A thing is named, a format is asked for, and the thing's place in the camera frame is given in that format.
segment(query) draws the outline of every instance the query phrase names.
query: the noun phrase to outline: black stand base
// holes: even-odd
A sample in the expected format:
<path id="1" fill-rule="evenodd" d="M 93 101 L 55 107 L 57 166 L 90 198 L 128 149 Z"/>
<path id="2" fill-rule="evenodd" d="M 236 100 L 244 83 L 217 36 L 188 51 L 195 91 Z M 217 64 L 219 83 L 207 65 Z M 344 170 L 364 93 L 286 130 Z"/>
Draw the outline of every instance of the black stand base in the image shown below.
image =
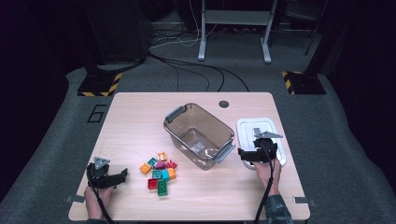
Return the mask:
<path id="1" fill-rule="evenodd" d="M 121 74 L 117 73 L 87 75 L 78 88 L 78 96 L 111 96 L 117 88 L 120 78 Z"/>
<path id="2" fill-rule="evenodd" d="M 321 85 L 318 77 L 309 77 L 303 72 L 288 71 L 283 71 L 282 77 L 285 80 L 289 94 L 326 94 L 326 91 Z"/>

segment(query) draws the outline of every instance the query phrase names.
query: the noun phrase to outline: sleeve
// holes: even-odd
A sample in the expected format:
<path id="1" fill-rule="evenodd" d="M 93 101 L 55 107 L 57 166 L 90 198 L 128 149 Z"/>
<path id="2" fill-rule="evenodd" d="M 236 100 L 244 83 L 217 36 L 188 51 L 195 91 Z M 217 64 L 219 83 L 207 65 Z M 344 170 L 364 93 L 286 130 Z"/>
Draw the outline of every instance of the sleeve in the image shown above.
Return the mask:
<path id="1" fill-rule="evenodd" d="M 85 224 L 107 224 L 106 220 L 90 218 Z"/>
<path id="2" fill-rule="evenodd" d="M 291 214 L 281 195 L 271 195 L 265 202 L 268 224 L 292 224 Z"/>

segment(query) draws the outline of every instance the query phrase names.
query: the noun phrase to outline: pile of colorful blocks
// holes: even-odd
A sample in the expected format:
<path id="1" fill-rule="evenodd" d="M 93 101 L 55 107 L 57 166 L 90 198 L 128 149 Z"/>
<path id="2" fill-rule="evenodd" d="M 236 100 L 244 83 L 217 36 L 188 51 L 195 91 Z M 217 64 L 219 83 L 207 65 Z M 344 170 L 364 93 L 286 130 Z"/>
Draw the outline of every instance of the pile of colorful blocks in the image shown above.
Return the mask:
<path id="1" fill-rule="evenodd" d="M 152 170 L 148 180 L 148 189 L 156 189 L 159 196 L 168 195 L 167 182 L 176 179 L 177 163 L 168 160 L 164 152 L 157 154 L 157 159 L 151 158 L 140 166 L 140 171 L 147 175 Z"/>

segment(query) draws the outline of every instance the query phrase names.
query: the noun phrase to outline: wooden tabletop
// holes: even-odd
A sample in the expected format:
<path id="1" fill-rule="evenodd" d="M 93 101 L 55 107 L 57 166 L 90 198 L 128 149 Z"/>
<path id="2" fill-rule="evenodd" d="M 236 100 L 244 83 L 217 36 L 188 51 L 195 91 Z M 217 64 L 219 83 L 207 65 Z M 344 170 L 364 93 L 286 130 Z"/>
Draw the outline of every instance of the wooden tabletop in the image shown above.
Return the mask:
<path id="1" fill-rule="evenodd" d="M 227 101 L 227 108 L 219 106 Z M 235 149 L 219 164 L 203 171 L 182 154 L 163 128 L 164 118 L 181 105 L 198 104 L 220 119 L 235 133 Z M 113 191 L 108 213 L 113 220 L 131 221 L 250 221 L 254 220 L 264 194 L 256 171 L 240 160 L 236 122 L 239 119 L 271 119 L 286 154 L 279 190 L 294 220 L 310 216 L 306 204 L 297 204 L 292 196 L 304 197 L 299 176 L 290 153 L 274 98 L 267 92 L 123 92 L 114 96 L 102 131 L 93 149 L 94 157 L 111 160 L 109 174 L 128 168 L 126 182 Z M 168 182 L 167 196 L 148 189 L 151 173 L 139 167 L 165 152 L 177 163 L 177 178 Z M 84 195 L 87 177 L 82 174 L 77 195 Z M 71 220 L 88 218 L 85 203 L 74 202 Z"/>

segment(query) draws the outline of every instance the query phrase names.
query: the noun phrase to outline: person's arm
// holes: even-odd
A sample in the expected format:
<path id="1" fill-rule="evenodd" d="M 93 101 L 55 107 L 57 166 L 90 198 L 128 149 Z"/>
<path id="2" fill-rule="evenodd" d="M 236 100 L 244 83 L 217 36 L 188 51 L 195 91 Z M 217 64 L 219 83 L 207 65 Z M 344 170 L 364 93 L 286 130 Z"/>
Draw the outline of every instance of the person's arm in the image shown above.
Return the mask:
<path id="1" fill-rule="evenodd" d="M 278 160 L 273 160 L 271 162 L 274 164 L 274 161 L 274 180 L 272 187 L 270 188 L 268 198 L 264 204 L 265 215 L 267 216 L 268 224 L 290 224 L 293 223 L 291 214 L 285 204 L 285 201 L 283 201 L 278 188 L 281 166 Z M 270 163 L 260 163 L 254 161 L 253 164 L 256 167 L 257 175 L 260 181 L 266 189 L 268 180 L 271 177 Z"/>
<path id="2" fill-rule="evenodd" d="M 99 189 L 99 197 L 102 199 L 103 206 L 108 208 L 110 204 L 111 192 L 114 188 Z M 88 220 L 86 224 L 107 224 L 102 209 L 99 206 L 96 195 L 91 187 L 87 187 L 84 192 L 85 204 L 88 212 Z"/>

